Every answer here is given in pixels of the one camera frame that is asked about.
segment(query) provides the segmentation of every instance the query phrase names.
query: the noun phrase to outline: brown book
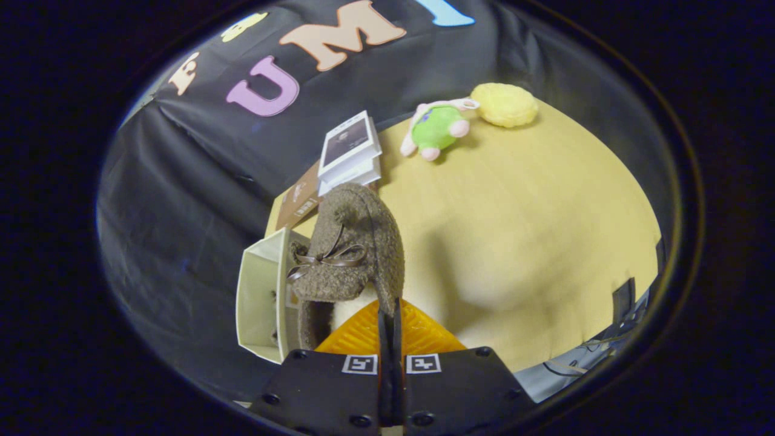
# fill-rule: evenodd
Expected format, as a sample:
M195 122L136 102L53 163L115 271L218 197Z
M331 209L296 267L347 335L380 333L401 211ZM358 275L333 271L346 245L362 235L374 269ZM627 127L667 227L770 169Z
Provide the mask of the brown book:
M312 213L320 203L318 197L318 166L315 162L302 177L283 195L277 215L277 229L293 228L296 223Z

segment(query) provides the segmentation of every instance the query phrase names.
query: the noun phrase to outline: letter m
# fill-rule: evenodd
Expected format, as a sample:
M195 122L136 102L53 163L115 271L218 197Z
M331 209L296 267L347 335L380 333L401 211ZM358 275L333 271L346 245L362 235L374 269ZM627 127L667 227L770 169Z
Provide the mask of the letter m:
M283 36L280 44L298 45L317 59L318 71L327 71L347 59L345 53L337 53L329 45L356 52L363 49L358 31L366 33L366 43L372 46L396 40L406 34L406 30L393 26L375 11L370 0L344 5L336 14L338 26L304 24Z

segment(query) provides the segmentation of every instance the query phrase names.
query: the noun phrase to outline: felt letter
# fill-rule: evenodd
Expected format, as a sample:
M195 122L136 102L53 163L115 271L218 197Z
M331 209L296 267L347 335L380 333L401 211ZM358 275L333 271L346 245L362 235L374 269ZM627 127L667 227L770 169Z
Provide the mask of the felt letter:
M475 19L465 16L444 0L415 0L433 14L437 26L465 26L474 24Z
M226 31L221 33L221 41L228 43L230 40L237 38L242 32L245 31L245 29L266 18L267 15L269 15L269 12L264 12L263 14L252 14L249 17L235 22L231 27L226 29Z
M188 59L186 59L181 67L175 71L170 80L167 81L167 83L175 85L178 95L183 95L183 93L186 92L186 89L188 89L188 86L194 81L194 78L196 77L196 73L194 72L196 69L196 62L194 62L194 59L196 59L197 56L199 56L199 52L192 54Z
M360 40L359 30L366 33L366 43L369 45L383 44L406 34L406 30L393 26L375 11L370 0L344 5L336 14L338 26L304 24L283 36L280 44L298 45L318 60L318 71L327 71L347 59L345 53L337 53L328 48L328 45L361 51L363 42Z
M298 97L298 82L293 76L274 64L273 56L267 56L258 61L258 64L250 70L250 75L263 75L273 81L280 87L280 95L276 99L267 100L248 88L247 80L243 80L229 91L226 96L227 102L237 103L258 116L272 116L283 112Z

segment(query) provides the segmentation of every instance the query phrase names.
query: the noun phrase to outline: yellow letter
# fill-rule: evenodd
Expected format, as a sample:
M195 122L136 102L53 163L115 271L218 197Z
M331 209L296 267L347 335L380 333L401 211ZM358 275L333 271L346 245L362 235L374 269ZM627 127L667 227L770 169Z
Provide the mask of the yellow letter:
M361 51L363 43L358 31L366 33L366 43L379 45L396 40L406 34L406 30L393 26L379 12L371 7L370 0L359 0L344 5L336 11L339 25L322 26L304 24L293 29L280 39L280 44L293 43L304 49L318 60L318 71L326 71L347 59L345 53L337 53L328 45L351 51Z
M269 15L269 12L264 12L263 14L252 14L249 17L243 18L240 21L235 22L231 27L229 27L223 33L221 33L221 40L225 43L228 43L230 40L237 38L248 27L251 27L257 22L266 18L267 15Z

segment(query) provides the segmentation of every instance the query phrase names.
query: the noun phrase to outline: stuffed toy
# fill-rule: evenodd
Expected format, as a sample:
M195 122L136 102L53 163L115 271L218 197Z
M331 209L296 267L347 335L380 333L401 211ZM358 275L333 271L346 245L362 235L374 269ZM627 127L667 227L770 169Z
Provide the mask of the stuffed toy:
M479 102L478 115L496 126L523 126L538 114L538 103L532 94L514 85L483 83L474 88L471 98Z
M470 124L460 113L479 107L472 99L423 103L417 106L409 131L401 144L401 154L409 156L419 148L420 154L433 161L441 150L468 134Z
M355 299L372 282L380 310L394 316L404 288L398 225L371 189L336 186L320 204L309 247L291 245L288 288L301 300L299 341L314 350L331 333L333 304Z

